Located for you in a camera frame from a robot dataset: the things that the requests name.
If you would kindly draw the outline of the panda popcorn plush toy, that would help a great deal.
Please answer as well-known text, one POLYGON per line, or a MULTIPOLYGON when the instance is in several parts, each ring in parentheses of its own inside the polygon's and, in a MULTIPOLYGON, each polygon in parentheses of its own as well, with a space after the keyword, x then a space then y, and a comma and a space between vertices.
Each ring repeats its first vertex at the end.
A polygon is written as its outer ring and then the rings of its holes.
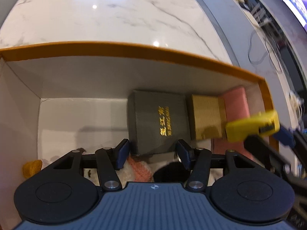
MULTIPOLYGON (((173 161, 147 163, 146 161, 129 155, 123 168, 116 171, 120 182, 126 186, 128 182, 182 183, 186 185, 190 172, 186 170, 178 158, 173 161)), ((212 154, 210 164, 209 183, 213 183, 221 174, 217 172, 225 166, 225 156, 212 154)))

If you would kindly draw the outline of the sailor bear plush toy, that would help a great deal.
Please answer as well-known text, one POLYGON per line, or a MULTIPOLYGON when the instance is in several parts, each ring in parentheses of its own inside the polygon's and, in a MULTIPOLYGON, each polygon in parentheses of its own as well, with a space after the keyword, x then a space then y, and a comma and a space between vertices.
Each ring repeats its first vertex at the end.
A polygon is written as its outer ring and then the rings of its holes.
POLYGON ((34 160, 25 163, 22 167, 22 175, 25 179, 28 179, 42 170, 42 160, 34 160))

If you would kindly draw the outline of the orange cardboard storage box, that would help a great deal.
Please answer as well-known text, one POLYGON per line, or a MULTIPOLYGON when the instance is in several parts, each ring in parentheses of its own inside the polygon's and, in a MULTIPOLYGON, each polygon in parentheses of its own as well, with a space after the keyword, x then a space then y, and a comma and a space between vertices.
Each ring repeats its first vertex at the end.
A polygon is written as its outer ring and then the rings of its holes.
POLYGON ((127 137, 134 90, 216 96, 247 90, 252 113, 274 108, 266 80, 227 63, 139 44, 57 42, 1 49, 1 227, 20 223, 24 163, 127 137))

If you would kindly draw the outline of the yellow tape measure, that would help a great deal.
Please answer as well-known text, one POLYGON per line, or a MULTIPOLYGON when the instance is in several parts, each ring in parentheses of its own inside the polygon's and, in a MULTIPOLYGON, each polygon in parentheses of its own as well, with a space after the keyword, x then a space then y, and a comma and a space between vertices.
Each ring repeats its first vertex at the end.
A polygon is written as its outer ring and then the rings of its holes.
POLYGON ((228 122, 225 133, 229 142, 241 142, 248 136, 271 136, 279 131, 279 127, 277 111, 270 110, 249 118, 228 122))

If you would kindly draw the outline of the gold brown box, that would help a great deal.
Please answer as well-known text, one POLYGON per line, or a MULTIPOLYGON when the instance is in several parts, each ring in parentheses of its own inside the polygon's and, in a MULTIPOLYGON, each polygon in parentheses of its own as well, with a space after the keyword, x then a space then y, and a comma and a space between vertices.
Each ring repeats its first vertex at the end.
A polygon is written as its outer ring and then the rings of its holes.
POLYGON ((226 137, 225 103, 222 97, 193 94, 187 100, 191 137, 200 141, 226 137))

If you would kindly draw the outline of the black gift box gold text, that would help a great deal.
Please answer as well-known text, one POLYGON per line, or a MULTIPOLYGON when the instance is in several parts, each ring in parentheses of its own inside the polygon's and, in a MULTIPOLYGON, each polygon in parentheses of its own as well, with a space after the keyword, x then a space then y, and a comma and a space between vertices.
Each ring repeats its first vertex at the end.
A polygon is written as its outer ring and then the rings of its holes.
POLYGON ((132 155, 168 153, 180 139, 191 142, 183 94, 133 91, 127 101, 127 126, 132 155))

